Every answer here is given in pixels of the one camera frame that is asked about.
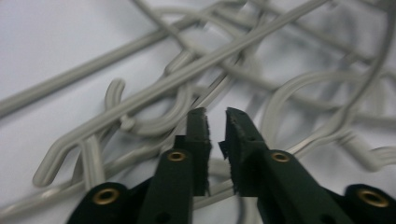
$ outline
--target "brass screw insert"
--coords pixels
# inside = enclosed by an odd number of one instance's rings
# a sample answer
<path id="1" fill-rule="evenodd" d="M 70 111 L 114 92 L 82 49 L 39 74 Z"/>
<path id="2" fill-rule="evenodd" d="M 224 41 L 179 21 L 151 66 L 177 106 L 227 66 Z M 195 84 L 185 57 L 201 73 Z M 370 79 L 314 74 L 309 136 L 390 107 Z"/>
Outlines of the brass screw insert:
<path id="1" fill-rule="evenodd" d="M 368 190 L 368 189 L 360 189 L 358 190 L 358 196 L 359 198 L 372 205 L 375 207 L 388 207 L 389 206 L 389 202 L 386 198 L 384 198 L 382 195 Z"/>
<path id="2" fill-rule="evenodd" d="M 186 159 L 186 154 L 181 152 L 172 152 L 168 154 L 169 161 L 184 161 Z"/>
<path id="3" fill-rule="evenodd" d="M 281 152 L 275 152 L 271 155 L 272 159 L 274 161 L 280 161 L 280 162 L 287 162 L 290 161 L 290 158 L 288 155 L 281 153 Z"/>
<path id="4" fill-rule="evenodd" d="M 96 204 L 104 205 L 113 203 L 119 196 L 120 193 L 116 189 L 102 189 L 93 196 L 92 200 Z"/>

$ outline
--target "metal wire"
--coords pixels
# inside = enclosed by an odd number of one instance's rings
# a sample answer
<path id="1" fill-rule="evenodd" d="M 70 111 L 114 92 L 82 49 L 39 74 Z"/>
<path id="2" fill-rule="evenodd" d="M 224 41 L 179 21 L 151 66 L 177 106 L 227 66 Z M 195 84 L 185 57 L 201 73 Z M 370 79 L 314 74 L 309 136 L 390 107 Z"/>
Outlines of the metal wire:
<path id="1" fill-rule="evenodd" d="M 383 37 L 382 47 L 375 57 L 367 57 L 355 47 L 297 21 L 303 15 L 328 3 L 327 0 L 312 0 L 286 13 L 271 5 L 270 2 L 262 0 L 218 2 L 200 12 L 175 7 L 152 8 L 142 0 L 133 0 L 133 2 L 156 23 L 159 28 L 158 32 L 147 35 L 59 77 L 3 100 L 0 103 L 0 117 L 167 36 L 176 40 L 180 46 L 179 54 L 164 68 L 162 78 L 152 86 L 124 100 L 121 100 L 121 95 L 125 82 L 120 79 L 113 80 L 106 93 L 106 111 L 58 139 L 49 149 L 34 176 L 36 186 L 48 186 L 56 176 L 67 153 L 74 147 L 83 146 L 83 153 L 78 159 L 71 180 L 59 186 L 50 187 L 23 201 L 1 208 L 0 220 L 6 220 L 27 211 L 59 202 L 61 199 L 81 190 L 84 183 L 85 187 L 90 189 L 133 164 L 158 156 L 161 152 L 171 148 L 174 136 L 179 134 L 185 126 L 185 116 L 190 109 L 210 105 L 222 91 L 230 88 L 236 79 L 259 87 L 261 91 L 265 91 L 268 95 L 273 94 L 266 106 L 261 125 L 262 135 L 270 148 L 276 147 L 276 132 L 281 119 L 279 115 L 282 106 L 287 100 L 291 99 L 306 110 L 315 113 L 331 111 L 333 116 L 304 141 L 293 147 L 283 149 L 301 158 L 309 152 L 309 149 L 331 141 L 337 141 L 368 171 L 377 171 L 383 166 L 396 164 L 395 147 L 370 149 L 368 144 L 350 131 L 352 122 L 361 121 L 386 125 L 392 129 L 396 127 L 396 118 L 383 116 L 381 108 L 374 114 L 359 111 L 359 107 L 367 99 L 367 95 L 380 85 L 379 80 L 381 78 L 386 77 L 396 80 L 395 73 L 383 67 L 395 29 L 396 14 L 394 11 L 396 11 L 396 3 L 394 1 L 389 1 L 388 7 L 384 8 L 382 5 L 379 6 L 361 0 L 371 7 L 385 10 L 384 13 L 387 14 L 387 30 Z M 256 13 L 250 15 L 242 12 L 243 7 L 246 6 L 257 7 Z M 168 14 L 183 15 L 184 18 L 173 24 L 168 24 L 163 19 L 163 16 Z M 275 15 L 276 17 L 268 20 L 270 18 L 268 15 Z M 192 43 L 181 33 L 187 27 L 202 22 L 218 27 L 228 34 L 233 41 L 214 51 L 207 51 L 202 46 Z M 349 71 L 307 73 L 297 76 L 283 85 L 275 84 L 266 77 L 262 77 L 260 65 L 257 63 L 255 56 L 257 45 L 261 41 L 265 41 L 265 37 L 271 33 L 289 24 L 313 36 L 322 44 L 352 57 L 356 62 L 369 65 L 369 69 L 363 75 L 353 69 Z M 196 86 L 192 80 L 211 67 L 221 69 L 222 73 L 208 87 Z M 303 86 L 324 80 L 336 80 L 340 83 L 350 82 L 359 85 L 359 87 L 344 105 L 333 104 L 321 99 L 316 100 L 295 93 Z M 175 102 L 162 116 L 151 120 L 139 120 L 134 116 L 144 107 L 152 105 L 165 96 L 174 97 Z M 116 158 L 114 161 L 102 164 L 100 143 L 105 145 L 106 139 L 110 138 L 117 129 L 148 139 L 140 147 Z M 211 167 L 216 167 L 211 169 L 212 174 L 229 178 L 229 169 L 224 162 L 211 161 Z M 230 180 L 211 188 L 213 191 L 212 197 L 195 199 L 194 208 L 201 208 L 233 196 Z M 243 199 L 238 223 L 257 223 L 258 214 L 255 206 L 254 199 Z"/>

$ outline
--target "screw hole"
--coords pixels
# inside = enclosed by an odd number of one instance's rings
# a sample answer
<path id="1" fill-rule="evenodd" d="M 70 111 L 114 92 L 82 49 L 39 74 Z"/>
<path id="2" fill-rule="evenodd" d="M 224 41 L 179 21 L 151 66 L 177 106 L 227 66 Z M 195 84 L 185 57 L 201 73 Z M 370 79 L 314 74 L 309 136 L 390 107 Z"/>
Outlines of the screw hole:
<path id="1" fill-rule="evenodd" d="M 169 161 L 184 161 L 186 158 L 186 155 L 181 152 L 172 152 L 168 154 L 168 160 Z"/>
<path id="2" fill-rule="evenodd" d="M 161 212 L 155 217 L 155 221 L 157 223 L 167 223 L 170 219 L 171 219 L 171 216 L 165 212 Z"/>
<path id="3" fill-rule="evenodd" d="M 290 160 L 289 156 L 280 152 L 273 153 L 272 158 L 274 161 L 280 161 L 280 162 L 287 162 Z"/>
<path id="4" fill-rule="evenodd" d="M 116 189 L 102 189 L 99 192 L 97 192 L 95 195 L 93 195 L 93 202 L 96 204 L 109 204 L 113 203 L 114 201 L 119 198 L 120 193 Z"/>
<path id="5" fill-rule="evenodd" d="M 329 215 L 322 215 L 320 217 L 320 221 L 325 224 L 337 224 L 335 219 Z"/>
<path id="6" fill-rule="evenodd" d="M 386 198 L 368 189 L 360 189 L 358 191 L 358 196 L 362 201 L 375 207 L 388 207 L 389 205 L 389 202 Z"/>

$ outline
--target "bent wire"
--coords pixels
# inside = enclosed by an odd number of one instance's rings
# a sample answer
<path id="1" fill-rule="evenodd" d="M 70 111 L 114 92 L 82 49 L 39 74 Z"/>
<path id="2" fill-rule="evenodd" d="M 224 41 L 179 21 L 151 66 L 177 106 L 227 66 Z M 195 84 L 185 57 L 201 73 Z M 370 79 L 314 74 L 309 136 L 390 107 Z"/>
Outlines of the bent wire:
<path id="1" fill-rule="evenodd" d="M 266 129 L 262 129 L 262 133 L 269 146 L 273 146 L 275 143 L 276 133 L 274 133 L 273 130 L 276 130 L 275 127 L 278 126 L 276 121 L 278 119 L 278 112 L 288 98 L 305 106 L 310 111 L 342 111 L 338 112 L 337 116 L 339 116 L 339 118 L 335 118 L 336 121 L 337 119 L 339 119 L 338 121 L 347 119 L 351 121 L 356 120 L 387 125 L 391 128 L 396 126 L 395 118 L 385 117 L 383 115 L 378 116 L 378 113 L 371 114 L 360 112 L 355 108 L 360 105 L 362 99 L 365 98 L 366 94 L 361 93 L 370 91 L 373 87 L 372 85 L 376 83 L 375 81 L 372 82 L 371 79 L 386 77 L 396 80 L 396 75 L 394 73 L 386 69 L 382 71 L 379 70 L 382 67 L 386 52 L 380 50 L 382 52 L 380 52 L 377 57 L 367 57 L 357 49 L 338 41 L 336 38 L 331 38 L 320 31 L 296 21 L 299 17 L 326 3 L 327 1 L 325 0 L 310 1 L 287 13 L 282 13 L 267 1 L 249 1 L 249 3 L 258 6 L 262 10 L 262 15 L 267 12 L 276 15 L 276 19 L 273 21 L 265 21 L 264 16 L 259 16 L 259 18 L 250 18 L 249 15 L 245 14 L 233 16 L 233 12 L 238 11 L 237 9 L 240 9 L 245 4 L 244 2 L 220 2 L 197 13 L 191 10 L 169 7 L 150 9 L 150 7 L 145 5 L 142 1 L 134 1 L 157 23 L 160 31 L 132 42 L 125 47 L 116 49 L 105 56 L 99 57 L 98 60 L 83 64 L 70 72 L 60 75 L 60 77 L 55 77 L 40 84 L 41 86 L 38 85 L 36 88 L 33 87 L 28 91 L 24 91 L 19 95 L 12 96 L 2 101 L 0 104 L 0 117 L 19 107 L 30 104 L 34 100 L 52 91 L 56 91 L 58 88 L 98 71 L 117 60 L 127 57 L 166 36 L 172 36 L 179 43 L 181 46 L 180 53 L 165 67 L 163 78 L 146 90 L 128 97 L 124 101 L 121 100 L 121 95 L 125 83 L 120 79 L 113 80 L 106 93 L 106 111 L 56 141 L 49 149 L 49 153 L 37 170 L 34 183 L 37 186 L 47 186 L 50 184 L 56 176 L 68 151 L 76 146 L 83 146 L 82 154 L 78 159 L 79 161 L 73 179 L 58 187 L 44 190 L 42 193 L 23 202 L 2 208 L 0 210 L 0 220 L 53 203 L 67 195 L 76 193 L 81 190 L 84 185 L 83 183 L 85 183 L 86 188 L 89 189 L 104 182 L 106 178 L 118 173 L 131 164 L 152 158 L 161 153 L 161 151 L 167 150 L 171 147 L 174 135 L 184 126 L 184 114 L 186 111 L 190 108 L 207 106 L 220 92 L 230 87 L 234 78 L 245 80 L 268 92 L 274 92 L 262 119 L 262 126 L 266 127 Z M 181 21 L 168 25 L 160 18 L 160 16 L 164 14 L 181 14 L 185 15 L 185 17 Z M 180 35 L 180 31 L 200 22 L 211 22 L 217 25 L 220 29 L 233 37 L 234 41 L 213 52 L 206 52 L 204 49 L 194 46 L 188 39 L 184 39 L 184 37 Z M 356 91 L 359 92 L 359 94 L 356 93 L 347 105 L 313 100 L 305 95 L 295 94 L 294 92 L 304 85 L 322 80 L 339 80 L 352 83 L 363 82 L 365 77 L 358 76 L 355 72 L 319 72 L 307 74 L 299 76 L 287 82 L 285 85 L 278 85 L 267 80 L 265 77 L 257 76 L 261 72 L 259 71 L 259 66 L 254 62 L 254 45 L 286 24 L 291 24 L 297 29 L 322 41 L 324 44 L 342 51 L 348 59 L 351 59 L 350 63 L 358 61 L 372 66 L 371 70 L 366 74 L 365 84 L 362 84 L 358 91 Z M 394 18 L 389 16 L 388 34 L 393 33 L 392 29 L 394 29 Z M 390 40 L 391 35 L 386 35 L 382 49 L 389 49 Z M 236 55 L 239 57 L 232 60 L 232 63 L 227 62 L 227 59 Z M 223 73 L 218 76 L 207 89 L 197 88 L 190 83 L 191 79 L 197 77 L 200 73 L 212 66 L 219 67 L 223 70 Z M 193 90 L 197 89 L 199 89 L 199 94 L 197 94 L 198 98 L 193 100 Z M 24 98 L 23 95 L 26 95 L 26 92 L 30 92 L 29 94 L 32 92 L 36 93 L 32 94 L 31 98 Z M 138 112 L 142 107 L 152 104 L 165 95 L 169 95 L 169 92 L 176 92 L 176 101 L 173 107 L 162 117 L 151 120 L 139 120 L 133 117 L 133 114 Z M 313 145 L 319 146 L 329 141 L 338 140 L 338 143 L 355 159 L 360 161 L 362 166 L 369 171 L 377 171 L 382 166 L 396 163 L 396 152 L 394 147 L 381 147 L 371 150 L 368 144 L 364 143 L 357 135 L 347 130 L 350 122 L 341 122 L 340 125 L 333 125 L 334 127 L 329 128 L 329 123 L 331 122 L 332 120 L 325 124 L 323 129 L 326 129 L 326 132 L 318 133 L 315 131 L 311 137 L 308 137 L 309 141 L 305 140 L 303 144 L 296 145 L 288 150 L 297 153 L 297 156 L 301 157 L 303 153 L 306 153 Z M 119 127 L 125 132 L 141 136 L 150 136 L 150 139 L 145 145 L 102 166 L 100 162 L 100 145 L 101 143 L 106 143 L 104 139 L 111 137 Z M 221 163 L 218 164 L 219 169 L 211 170 L 211 172 L 214 172 L 215 175 L 225 175 L 222 174 L 222 172 L 227 171 L 227 168 L 222 166 Z M 81 180 L 81 174 L 85 175 L 84 180 Z M 214 192 L 213 197 L 196 199 L 196 208 L 212 204 L 233 195 L 230 181 L 225 181 L 218 186 L 212 187 L 212 189 Z M 241 200 L 242 211 L 238 219 L 239 223 L 255 223 L 257 220 L 257 213 L 251 214 L 252 211 L 256 211 L 252 209 L 255 207 L 255 202 L 246 199 Z"/>
<path id="2" fill-rule="evenodd" d="M 225 3 L 218 2 L 211 7 L 203 9 L 203 12 L 214 10 L 216 7 L 221 7 Z M 195 20 L 192 20 L 190 18 L 183 18 L 181 21 L 175 22 L 174 25 L 178 29 L 186 29 L 190 26 L 193 26 L 195 23 Z M 132 41 L 131 43 L 114 49 L 103 56 L 84 63 L 70 71 L 66 71 L 56 77 L 50 78 L 49 80 L 37 84 L 32 88 L 16 93 L 15 95 L 12 95 L 0 101 L 0 118 L 26 105 L 29 105 L 32 102 L 37 101 L 48 94 L 58 91 L 61 88 L 64 88 L 84 77 L 87 77 L 94 72 L 108 67 L 111 64 L 116 63 L 119 60 L 124 59 L 129 55 L 134 54 L 139 50 L 144 49 L 156 42 L 159 42 L 166 37 L 167 33 L 164 31 L 153 32 L 149 35 L 145 35 L 142 38 Z"/>
<path id="3" fill-rule="evenodd" d="M 396 4 L 393 3 L 392 7 L 389 9 L 388 12 L 388 29 L 384 35 L 384 41 L 382 42 L 382 46 L 378 53 L 378 58 L 376 59 L 375 63 L 367 72 L 367 78 L 362 82 L 362 84 L 357 88 L 357 90 L 352 94 L 350 100 L 346 103 L 346 105 L 342 106 L 338 109 L 334 115 L 319 129 L 317 129 L 314 133 L 310 136 L 305 138 L 305 140 L 301 141 L 300 143 L 296 144 L 295 146 L 287 149 L 288 152 L 295 154 L 297 157 L 301 157 L 306 153 L 307 150 L 312 149 L 318 145 L 322 145 L 328 142 L 331 142 L 345 134 L 347 127 L 353 120 L 353 117 L 358 110 L 358 106 L 361 104 L 362 100 L 365 98 L 368 91 L 376 84 L 376 82 L 381 78 L 382 73 L 380 73 L 380 68 L 382 67 L 388 52 L 389 47 L 393 38 L 394 33 L 394 26 L 396 22 L 396 15 L 394 14 L 394 9 L 396 8 Z M 303 77 L 297 77 L 291 82 L 289 85 L 286 84 L 282 88 L 285 90 L 289 88 L 288 91 L 281 91 L 279 90 L 276 99 L 287 99 L 292 92 L 297 91 L 303 85 L 314 82 L 315 77 L 306 79 L 305 81 L 302 80 Z M 273 114 L 277 111 L 273 108 L 279 107 L 276 99 L 271 100 L 270 105 L 268 105 L 266 111 L 270 111 L 270 114 Z M 273 144 L 272 140 L 274 139 L 274 133 L 271 131 L 276 127 L 275 123 L 272 123 L 272 120 L 268 119 L 269 117 L 264 117 L 262 120 L 262 133 L 265 138 L 270 140 L 270 144 Z"/>
<path id="4" fill-rule="evenodd" d="M 194 63 L 177 70 L 172 76 L 161 79 L 134 96 L 125 99 L 121 104 L 82 124 L 74 131 L 67 133 L 58 139 L 49 149 L 49 152 L 35 173 L 33 178 L 34 184 L 38 187 L 44 187 L 50 184 L 60 168 L 59 164 L 62 163 L 67 153 L 75 147 L 76 143 L 81 139 L 91 136 L 96 130 L 104 129 L 124 114 L 135 111 L 137 108 L 144 106 L 147 102 L 158 99 L 165 92 L 184 84 L 189 79 L 205 71 L 208 67 L 225 60 L 252 44 L 256 44 L 273 31 L 283 27 L 288 22 L 297 20 L 307 12 L 322 6 L 326 2 L 326 0 L 315 0 L 302 4 L 300 7 L 291 10 L 284 16 L 278 17 L 268 25 L 259 27 L 230 44 L 214 50 Z"/>

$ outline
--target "black plastic part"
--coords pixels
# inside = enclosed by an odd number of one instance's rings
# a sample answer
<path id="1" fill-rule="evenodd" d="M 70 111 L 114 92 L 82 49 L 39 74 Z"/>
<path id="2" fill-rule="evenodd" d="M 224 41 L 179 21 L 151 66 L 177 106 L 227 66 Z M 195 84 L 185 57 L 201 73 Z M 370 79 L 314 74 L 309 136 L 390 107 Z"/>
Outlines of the black plastic part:
<path id="1" fill-rule="evenodd" d="M 248 115 L 227 109 L 225 141 L 234 189 L 241 196 L 259 197 L 266 223 L 353 223 L 331 196 L 289 153 L 268 150 Z"/>
<path id="2" fill-rule="evenodd" d="M 192 170 L 192 157 L 188 151 L 172 149 L 164 152 L 137 223 L 191 223 Z"/>
<path id="3" fill-rule="evenodd" d="M 260 164 L 262 178 L 268 187 L 261 197 L 274 196 L 286 223 L 354 223 L 291 154 L 280 150 L 265 151 Z"/>
<path id="4" fill-rule="evenodd" d="M 261 179 L 256 158 L 268 148 L 247 113 L 229 107 L 226 114 L 225 141 L 219 146 L 231 164 L 233 189 L 242 197 L 256 197 Z"/>
<path id="5" fill-rule="evenodd" d="M 333 197 L 355 223 L 396 223 L 396 201 L 380 189 L 363 184 L 351 185 L 347 187 L 344 197 Z"/>
<path id="6" fill-rule="evenodd" d="M 136 223 L 140 214 L 140 209 L 143 205 L 143 201 L 146 199 L 146 194 L 149 190 L 151 179 L 152 178 L 149 178 L 138 186 L 128 190 L 128 200 L 125 202 L 120 213 L 120 222 L 118 224 Z"/>
<path id="7" fill-rule="evenodd" d="M 114 189 L 119 196 L 113 203 L 98 204 L 93 198 L 101 190 Z M 91 189 L 78 205 L 68 224 L 112 224 L 120 223 L 120 214 L 128 200 L 128 190 L 122 184 L 105 183 Z"/>
<path id="8" fill-rule="evenodd" d="M 205 196 L 209 187 L 207 170 L 212 146 L 204 108 L 196 108 L 188 113 L 186 135 L 176 136 L 174 148 L 187 150 L 192 155 L 193 194 Z"/>

